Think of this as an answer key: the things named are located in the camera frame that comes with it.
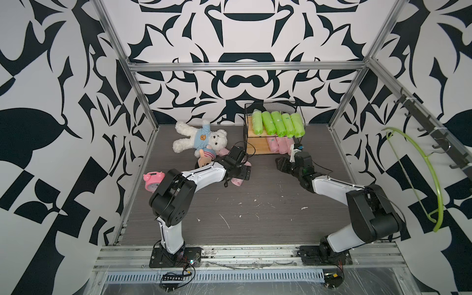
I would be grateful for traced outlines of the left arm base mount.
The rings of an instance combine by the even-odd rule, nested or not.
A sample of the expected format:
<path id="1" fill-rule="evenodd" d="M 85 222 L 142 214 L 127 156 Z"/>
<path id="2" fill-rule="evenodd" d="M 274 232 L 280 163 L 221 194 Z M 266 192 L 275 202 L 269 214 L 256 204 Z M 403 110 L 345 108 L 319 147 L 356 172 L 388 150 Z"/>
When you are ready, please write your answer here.
<path id="1" fill-rule="evenodd" d="M 200 247 L 183 247 L 175 254 L 170 254 L 162 246 L 152 249 L 149 267 L 156 268 L 173 268 L 184 267 L 187 264 L 200 263 L 202 249 Z"/>

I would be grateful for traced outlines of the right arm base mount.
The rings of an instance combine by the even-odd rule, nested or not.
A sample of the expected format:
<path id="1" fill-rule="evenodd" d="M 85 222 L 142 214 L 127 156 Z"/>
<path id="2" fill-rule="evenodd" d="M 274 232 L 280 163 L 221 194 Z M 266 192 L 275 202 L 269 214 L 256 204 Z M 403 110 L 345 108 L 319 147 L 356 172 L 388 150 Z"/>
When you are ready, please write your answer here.
<path id="1" fill-rule="evenodd" d="M 350 253 L 335 252 L 329 245 L 327 236 L 323 237 L 319 245 L 302 245 L 297 251 L 297 256 L 301 258 L 304 266 L 344 266 L 352 265 Z"/>

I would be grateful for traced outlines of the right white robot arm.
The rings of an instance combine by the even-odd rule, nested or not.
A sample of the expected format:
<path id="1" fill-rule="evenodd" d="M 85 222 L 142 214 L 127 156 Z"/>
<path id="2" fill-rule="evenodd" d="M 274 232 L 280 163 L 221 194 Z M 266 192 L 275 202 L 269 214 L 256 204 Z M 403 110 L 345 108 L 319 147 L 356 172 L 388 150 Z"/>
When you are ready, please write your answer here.
<path id="1" fill-rule="evenodd" d="M 316 172 L 311 156 L 303 151 L 292 158 L 279 157 L 275 163 L 277 170 L 297 178 L 305 190 L 347 206 L 350 224 L 320 241 L 318 251 L 323 259 L 392 236 L 403 229 L 403 214 L 397 212 L 380 186 L 358 186 Z"/>

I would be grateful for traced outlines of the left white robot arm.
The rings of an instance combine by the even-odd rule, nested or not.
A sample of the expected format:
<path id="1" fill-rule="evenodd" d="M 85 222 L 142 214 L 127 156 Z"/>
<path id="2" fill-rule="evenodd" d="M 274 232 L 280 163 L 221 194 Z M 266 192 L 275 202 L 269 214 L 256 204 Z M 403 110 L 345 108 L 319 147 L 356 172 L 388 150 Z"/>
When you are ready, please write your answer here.
<path id="1" fill-rule="evenodd" d="M 224 182 L 227 186 L 232 178 L 250 179 L 250 156 L 240 146 L 233 146 L 228 154 L 212 159 L 203 167 L 180 172 L 169 170 L 149 200 L 160 226 L 161 248 L 168 254 L 181 253 L 185 242 L 182 236 L 182 221 L 188 214 L 194 194 L 207 186 Z"/>

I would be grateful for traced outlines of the green trash bag roll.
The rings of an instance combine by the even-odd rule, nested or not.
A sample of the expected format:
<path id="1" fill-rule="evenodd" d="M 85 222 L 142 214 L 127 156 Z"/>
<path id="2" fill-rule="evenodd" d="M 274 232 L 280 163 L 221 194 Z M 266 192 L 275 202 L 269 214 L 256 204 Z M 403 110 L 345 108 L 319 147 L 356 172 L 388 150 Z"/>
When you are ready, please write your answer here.
<path id="1" fill-rule="evenodd" d="M 277 136 L 278 137 L 286 136 L 286 127 L 285 127 L 285 124 L 283 123 L 281 113 L 279 111 L 273 111 L 270 114 L 271 114 L 271 118 L 273 120 L 275 129 L 276 129 Z"/>
<path id="2" fill-rule="evenodd" d="M 263 120 L 263 125 L 265 128 L 265 132 L 269 136 L 273 136 L 277 133 L 277 129 L 275 127 L 275 124 L 273 122 L 271 113 L 268 111 L 264 111 L 262 113 L 262 120 Z"/>
<path id="3" fill-rule="evenodd" d="M 294 113 L 291 114 L 290 117 L 295 130 L 295 137 L 302 138 L 306 134 L 302 116 L 298 113 Z"/>
<path id="4" fill-rule="evenodd" d="M 252 130 L 255 135 L 262 135 L 264 131 L 262 112 L 255 109 L 251 116 Z"/>
<path id="5" fill-rule="evenodd" d="M 283 113 L 281 115 L 281 118 L 282 118 L 282 121 L 283 121 L 285 129 L 286 129 L 286 136 L 288 138 L 292 138 L 293 136 L 295 136 L 295 127 L 293 125 L 290 114 Z"/>

